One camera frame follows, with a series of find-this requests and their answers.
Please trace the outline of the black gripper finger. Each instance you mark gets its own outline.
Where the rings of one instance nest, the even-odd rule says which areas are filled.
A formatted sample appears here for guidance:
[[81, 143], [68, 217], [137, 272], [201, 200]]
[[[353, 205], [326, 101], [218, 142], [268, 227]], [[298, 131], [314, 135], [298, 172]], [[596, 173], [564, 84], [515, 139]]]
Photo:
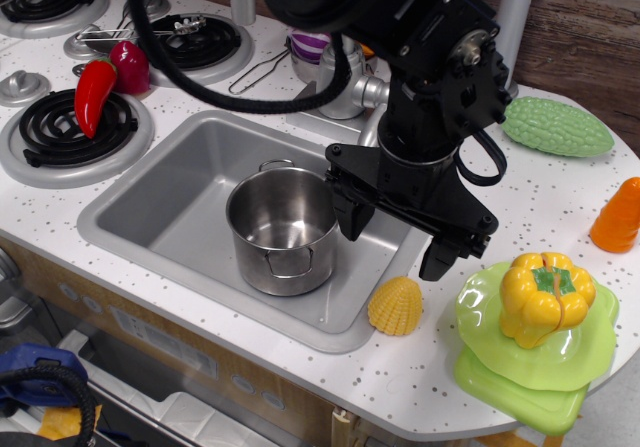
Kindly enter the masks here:
[[341, 233], [349, 241], [356, 241], [374, 215], [371, 205], [354, 202], [333, 193], [333, 208]]
[[423, 255], [419, 276], [425, 281], [439, 281], [458, 258], [467, 258], [468, 249], [444, 237], [434, 237]]

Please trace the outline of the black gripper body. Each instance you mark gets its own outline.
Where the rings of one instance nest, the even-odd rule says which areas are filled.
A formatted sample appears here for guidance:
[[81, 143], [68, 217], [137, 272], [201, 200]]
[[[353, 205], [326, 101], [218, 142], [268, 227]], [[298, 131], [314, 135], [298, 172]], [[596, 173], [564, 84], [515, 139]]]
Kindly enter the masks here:
[[480, 258], [497, 218], [464, 186], [451, 157], [407, 163], [382, 147], [334, 143], [325, 150], [333, 193], [371, 205]]

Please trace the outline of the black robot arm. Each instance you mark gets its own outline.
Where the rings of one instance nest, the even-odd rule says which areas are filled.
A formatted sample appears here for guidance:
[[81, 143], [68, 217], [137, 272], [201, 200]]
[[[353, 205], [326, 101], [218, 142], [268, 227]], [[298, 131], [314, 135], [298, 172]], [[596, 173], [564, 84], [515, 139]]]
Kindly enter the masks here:
[[420, 268], [436, 281], [460, 258], [481, 256], [497, 218], [468, 190], [499, 175], [468, 170], [459, 155], [475, 139], [504, 172], [487, 133], [503, 122], [508, 71], [495, 46], [498, 25], [483, 0], [265, 0], [281, 22], [350, 38], [391, 71], [374, 147], [333, 144], [326, 178], [342, 234], [359, 237], [375, 211], [431, 235]]

